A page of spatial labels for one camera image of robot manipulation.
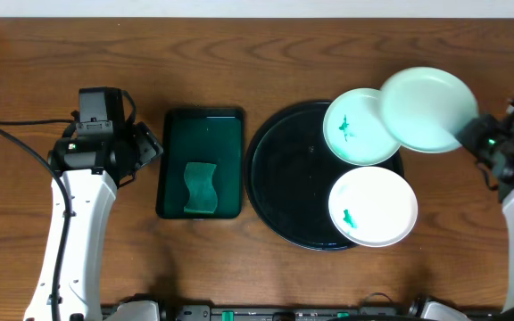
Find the light green plate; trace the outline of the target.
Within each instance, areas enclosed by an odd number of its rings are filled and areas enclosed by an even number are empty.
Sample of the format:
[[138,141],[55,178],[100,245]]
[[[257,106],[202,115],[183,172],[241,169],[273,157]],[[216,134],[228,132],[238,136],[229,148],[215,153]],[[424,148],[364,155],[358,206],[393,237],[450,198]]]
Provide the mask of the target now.
[[380,91],[357,88],[339,95],[323,119],[323,136],[340,160],[372,166],[391,158],[400,148],[379,117]]
[[405,148],[444,153],[460,148],[455,138],[478,117],[477,99],[451,73],[430,67],[401,70],[380,88],[379,117]]

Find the green sponge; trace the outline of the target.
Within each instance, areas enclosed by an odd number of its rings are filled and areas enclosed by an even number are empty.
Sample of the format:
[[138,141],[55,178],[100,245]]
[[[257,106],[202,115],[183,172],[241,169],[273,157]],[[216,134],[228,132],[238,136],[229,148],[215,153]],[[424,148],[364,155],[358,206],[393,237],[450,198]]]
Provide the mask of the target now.
[[184,180],[189,192],[184,212],[188,214],[213,214],[218,206],[218,195],[213,185],[217,166],[205,162],[188,162]]

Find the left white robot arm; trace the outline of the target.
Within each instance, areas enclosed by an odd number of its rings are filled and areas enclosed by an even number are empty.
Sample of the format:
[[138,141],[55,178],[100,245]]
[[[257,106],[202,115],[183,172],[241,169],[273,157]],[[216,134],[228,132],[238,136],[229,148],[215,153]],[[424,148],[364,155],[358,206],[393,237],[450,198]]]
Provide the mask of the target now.
[[162,154],[148,126],[120,131],[111,122],[83,122],[49,153],[58,176],[38,285],[26,320],[101,320],[100,273],[105,231],[120,187]]

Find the rectangular dark green tray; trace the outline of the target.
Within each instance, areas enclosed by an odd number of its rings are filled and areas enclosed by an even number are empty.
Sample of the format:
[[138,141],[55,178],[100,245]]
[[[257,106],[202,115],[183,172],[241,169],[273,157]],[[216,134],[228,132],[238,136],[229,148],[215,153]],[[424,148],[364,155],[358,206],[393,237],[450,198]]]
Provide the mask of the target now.
[[[232,219],[242,208],[244,114],[237,108],[176,108],[164,120],[156,214],[164,219]],[[188,162],[215,164],[213,214],[184,212]]]

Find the round black tray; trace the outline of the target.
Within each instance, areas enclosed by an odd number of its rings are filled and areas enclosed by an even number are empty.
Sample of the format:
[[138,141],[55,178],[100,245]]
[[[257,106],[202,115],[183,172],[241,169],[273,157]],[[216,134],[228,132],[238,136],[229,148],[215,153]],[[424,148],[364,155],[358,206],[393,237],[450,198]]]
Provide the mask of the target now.
[[336,229],[327,207],[336,180],[356,168],[327,147],[322,124],[330,104],[305,101],[274,114],[245,156],[245,188],[257,215],[283,239],[315,251],[357,245]]

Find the light green plate top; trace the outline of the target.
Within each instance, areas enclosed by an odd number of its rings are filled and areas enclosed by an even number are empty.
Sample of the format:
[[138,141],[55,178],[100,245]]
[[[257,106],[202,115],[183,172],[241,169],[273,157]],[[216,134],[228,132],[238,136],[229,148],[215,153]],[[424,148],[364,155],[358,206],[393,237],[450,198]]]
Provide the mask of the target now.
[[391,158],[400,148],[379,117],[380,91],[357,88],[339,95],[323,119],[323,136],[340,160],[372,166]]

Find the white plate with green stain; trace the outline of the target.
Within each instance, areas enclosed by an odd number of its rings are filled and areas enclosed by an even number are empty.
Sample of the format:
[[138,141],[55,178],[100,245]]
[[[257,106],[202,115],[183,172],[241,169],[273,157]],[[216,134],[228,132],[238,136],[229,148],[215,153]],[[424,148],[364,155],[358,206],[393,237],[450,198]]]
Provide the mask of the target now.
[[340,176],[330,190],[327,209],[341,235],[372,248],[401,241],[419,214],[410,184],[380,167],[360,167]]

